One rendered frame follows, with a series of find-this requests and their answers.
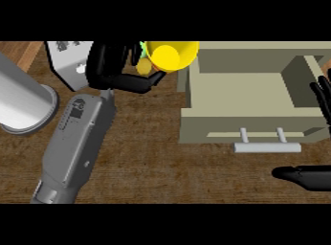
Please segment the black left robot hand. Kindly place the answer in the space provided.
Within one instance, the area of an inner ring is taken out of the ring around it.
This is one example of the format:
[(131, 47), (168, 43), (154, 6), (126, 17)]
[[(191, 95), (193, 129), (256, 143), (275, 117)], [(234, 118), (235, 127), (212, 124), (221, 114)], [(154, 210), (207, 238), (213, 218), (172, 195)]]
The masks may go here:
[(98, 90), (117, 89), (145, 94), (165, 78), (157, 71), (148, 78), (123, 73), (128, 56), (132, 65), (141, 60), (142, 46), (139, 41), (95, 41), (89, 50), (85, 76), (89, 87)]

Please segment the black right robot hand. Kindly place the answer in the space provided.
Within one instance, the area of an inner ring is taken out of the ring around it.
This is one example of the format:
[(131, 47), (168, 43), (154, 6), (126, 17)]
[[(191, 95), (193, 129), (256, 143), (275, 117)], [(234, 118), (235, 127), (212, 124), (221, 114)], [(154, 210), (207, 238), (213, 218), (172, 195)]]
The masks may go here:
[[(318, 77), (318, 82), (312, 82), (311, 87), (328, 123), (331, 136), (331, 68), (327, 75), (328, 77)], [(331, 191), (331, 166), (277, 167), (272, 175), (275, 178), (293, 182), (306, 190)]]

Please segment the yellow cup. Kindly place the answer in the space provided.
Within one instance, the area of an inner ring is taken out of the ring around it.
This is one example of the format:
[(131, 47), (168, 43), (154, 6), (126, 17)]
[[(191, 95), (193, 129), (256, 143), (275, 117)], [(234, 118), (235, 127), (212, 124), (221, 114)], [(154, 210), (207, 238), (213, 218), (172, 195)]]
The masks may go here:
[(199, 41), (147, 41), (141, 43), (142, 54), (137, 65), (141, 76), (151, 70), (173, 73), (187, 68), (200, 51)]

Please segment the beige drawer front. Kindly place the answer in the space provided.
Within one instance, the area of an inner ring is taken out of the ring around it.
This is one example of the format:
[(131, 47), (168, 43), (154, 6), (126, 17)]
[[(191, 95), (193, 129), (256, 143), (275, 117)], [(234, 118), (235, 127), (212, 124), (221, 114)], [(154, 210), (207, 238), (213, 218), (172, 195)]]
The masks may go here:
[(328, 124), (318, 108), (294, 108), (284, 112), (212, 112), (184, 108), (179, 142), (238, 143), (243, 128), (253, 143), (275, 143), (280, 140), (278, 128), (293, 143), (317, 143), (330, 137)]

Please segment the beige open drawer box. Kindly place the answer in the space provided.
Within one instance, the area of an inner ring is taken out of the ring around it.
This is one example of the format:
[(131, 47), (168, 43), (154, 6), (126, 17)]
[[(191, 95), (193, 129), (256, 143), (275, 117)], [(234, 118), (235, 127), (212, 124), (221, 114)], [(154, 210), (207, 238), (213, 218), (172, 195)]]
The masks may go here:
[(309, 83), (331, 59), (331, 41), (204, 41), (179, 72), (191, 108), (249, 110), (317, 107)]

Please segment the white cylindrical appliance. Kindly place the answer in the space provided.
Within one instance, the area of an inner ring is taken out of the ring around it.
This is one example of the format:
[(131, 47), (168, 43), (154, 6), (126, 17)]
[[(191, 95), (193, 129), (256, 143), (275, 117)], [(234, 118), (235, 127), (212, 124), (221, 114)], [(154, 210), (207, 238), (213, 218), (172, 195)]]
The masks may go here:
[(38, 132), (51, 122), (60, 96), (0, 53), (0, 126), (16, 135)]

